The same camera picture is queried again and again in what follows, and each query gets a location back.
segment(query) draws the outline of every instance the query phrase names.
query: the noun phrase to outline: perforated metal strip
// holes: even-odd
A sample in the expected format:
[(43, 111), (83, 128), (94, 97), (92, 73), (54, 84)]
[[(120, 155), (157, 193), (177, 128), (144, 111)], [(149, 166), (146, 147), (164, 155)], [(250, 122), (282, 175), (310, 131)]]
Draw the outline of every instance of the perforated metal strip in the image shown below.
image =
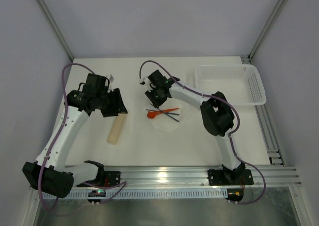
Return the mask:
[[(88, 197), (92, 190), (72, 190), (69, 195), (60, 200), (103, 199), (111, 197), (117, 190), (106, 190), (105, 197)], [(199, 199), (226, 198), (227, 189), (126, 189), (114, 197), (118, 200), (132, 199)], [(44, 199), (55, 199), (55, 196), (44, 193)]]

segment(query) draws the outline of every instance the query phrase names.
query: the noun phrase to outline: mounting plate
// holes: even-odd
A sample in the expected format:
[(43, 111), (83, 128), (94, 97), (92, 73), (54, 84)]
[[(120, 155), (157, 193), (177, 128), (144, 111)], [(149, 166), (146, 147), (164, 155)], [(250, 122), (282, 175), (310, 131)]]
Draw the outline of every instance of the mounting plate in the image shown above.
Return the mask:
[(224, 175), (224, 170), (214, 170), (209, 169), (208, 173), (208, 181), (211, 186), (220, 186), (220, 185), (241, 185), (243, 184), (242, 179), (244, 179), (244, 185), (253, 185), (254, 180), (251, 174), (251, 170), (245, 169), (241, 177), (239, 177), (234, 182), (229, 182), (228, 179)]

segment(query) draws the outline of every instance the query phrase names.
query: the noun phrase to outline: white table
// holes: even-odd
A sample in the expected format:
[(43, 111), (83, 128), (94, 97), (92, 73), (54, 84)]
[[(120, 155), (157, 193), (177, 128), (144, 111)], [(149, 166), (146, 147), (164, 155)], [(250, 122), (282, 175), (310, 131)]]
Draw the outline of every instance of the white table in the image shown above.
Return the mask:
[[(166, 136), (159, 135), (146, 117), (148, 99), (139, 85), (141, 63), (152, 59), (173, 75), (194, 85), (194, 70), (200, 65), (241, 64), (240, 57), (166, 57), (166, 58), (107, 58), (75, 59), (99, 75), (113, 75), (113, 88), (121, 91), (128, 116), (117, 145), (107, 143), (114, 117), (103, 118), (93, 112), (80, 130), (67, 158), (66, 165), (93, 160), (107, 166), (212, 166), (221, 165), (217, 142), (204, 128), (199, 110), (190, 107), (191, 117)], [(147, 64), (142, 77), (157, 67)], [(85, 82), (88, 71), (73, 66), (66, 91), (77, 89)], [(61, 117), (63, 102), (57, 119)], [(241, 127), (235, 134), (238, 153), (243, 160), (257, 165), (269, 164), (269, 159), (254, 107), (238, 108)]]

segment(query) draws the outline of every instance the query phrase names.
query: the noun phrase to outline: beige rectangular object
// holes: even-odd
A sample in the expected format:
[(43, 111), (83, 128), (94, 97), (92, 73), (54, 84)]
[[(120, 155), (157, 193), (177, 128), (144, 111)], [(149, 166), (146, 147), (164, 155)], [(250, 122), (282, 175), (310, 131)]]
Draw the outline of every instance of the beige rectangular object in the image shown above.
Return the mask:
[(119, 140), (119, 136), (121, 134), (125, 119), (126, 119), (127, 114), (119, 114), (112, 125), (111, 131), (109, 133), (109, 137), (107, 142), (109, 142), (112, 145), (117, 144)]

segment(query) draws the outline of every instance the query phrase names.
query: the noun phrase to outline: basket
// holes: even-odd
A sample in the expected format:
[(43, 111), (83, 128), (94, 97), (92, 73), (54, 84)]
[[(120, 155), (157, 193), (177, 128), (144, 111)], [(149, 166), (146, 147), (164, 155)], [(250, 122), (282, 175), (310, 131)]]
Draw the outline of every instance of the basket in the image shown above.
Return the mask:
[(195, 87), (207, 94), (222, 92), (233, 106), (266, 103), (258, 70), (253, 65), (203, 65), (195, 71)]

